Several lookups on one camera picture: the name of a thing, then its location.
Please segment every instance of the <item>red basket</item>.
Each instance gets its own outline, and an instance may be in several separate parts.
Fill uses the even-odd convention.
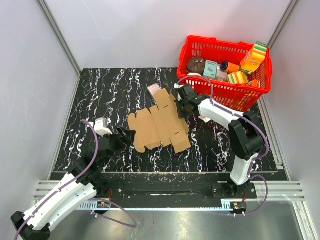
[[[252,46],[253,44],[244,42],[233,43],[218,41],[215,38],[188,36],[180,54],[177,76],[179,79],[187,76],[187,64],[192,57],[201,57],[219,64],[228,61],[239,65]],[[263,94],[269,93],[272,77],[272,61],[269,48],[264,62],[248,77],[250,81],[254,79],[260,81],[260,88],[210,80],[214,90],[213,99],[228,108],[247,112]],[[190,77],[182,81],[181,84],[191,84],[198,94],[210,95],[211,93],[209,84],[199,77]]]

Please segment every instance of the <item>metal floor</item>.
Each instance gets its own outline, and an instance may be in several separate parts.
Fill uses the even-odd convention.
[[[248,212],[257,202],[249,202]],[[293,206],[289,202],[267,202],[251,216],[233,218],[214,212],[132,211],[138,228],[129,228],[87,211],[74,211],[50,240],[302,240]],[[122,222],[130,221],[120,211],[105,214]]]

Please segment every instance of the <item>cardboard box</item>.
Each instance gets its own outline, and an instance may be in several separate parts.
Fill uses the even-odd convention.
[[[150,110],[147,108],[128,116],[130,130],[135,130],[134,148],[144,153],[162,145],[172,144],[174,152],[180,153],[191,147],[188,133],[189,126],[184,119],[179,119],[176,98],[164,88],[153,98],[156,102]]]

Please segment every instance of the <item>food item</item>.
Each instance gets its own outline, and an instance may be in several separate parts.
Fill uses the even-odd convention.
[[[208,79],[215,80],[217,76],[218,63],[215,61],[205,61],[203,76]]]
[[[150,95],[153,97],[157,92],[161,90],[161,87],[157,83],[155,83],[151,86],[148,86],[147,89]]]
[[[188,61],[186,71],[188,74],[196,73],[202,76],[202,74],[204,74],[205,66],[206,63],[202,57],[193,57]]]
[[[253,74],[266,58],[268,46],[257,41],[240,62],[241,71],[245,74]]]
[[[245,75],[242,71],[237,71],[234,73],[230,73],[228,75],[228,82],[231,84],[247,84],[249,83],[248,76]]]
[[[252,87],[256,87],[256,88],[260,88],[260,81],[258,81],[257,79],[248,82],[246,85],[248,86],[252,86]]]
[[[221,65],[218,64],[217,70],[216,70],[216,77],[215,79],[216,81],[220,81],[220,82],[228,82],[228,73],[221,71]]]
[[[195,73],[195,72],[188,73],[188,76],[200,76],[200,77],[202,77],[199,73]]]
[[[221,71],[224,71],[224,72],[226,72],[228,74],[232,74],[232,73],[235,73],[235,72],[239,72],[240,71],[240,66],[236,65],[236,64],[233,64],[231,62],[228,62],[228,61],[224,61],[221,64]]]

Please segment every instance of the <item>robotic arm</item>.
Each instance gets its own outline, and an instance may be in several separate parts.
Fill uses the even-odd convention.
[[[118,127],[117,133],[113,133],[106,126],[105,118],[98,118],[95,121],[94,130],[102,137],[98,139],[95,161],[85,174],[66,187],[62,187],[82,174],[88,167],[95,154],[95,142],[91,143],[58,185],[40,202],[25,212],[17,211],[12,215],[11,220],[17,230],[24,224],[19,233],[23,240],[49,239],[57,225],[78,206],[94,197],[103,198],[108,195],[109,182],[101,174],[102,168],[109,162],[115,151],[133,143],[136,131]]]
[[[208,95],[198,95],[190,84],[179,86],[177,92],[176,105],[180,118],[196,114],[217,122],[229,131],[231,149],[235,154],[229,186],[234,192],[243,190],[249,181],[251,162],[265,150],[265,143],[253,126],[235,115],[245,117],[262,130],[258,116],[253,112],[243,113],[229,109],[215,101],[213,105]]]

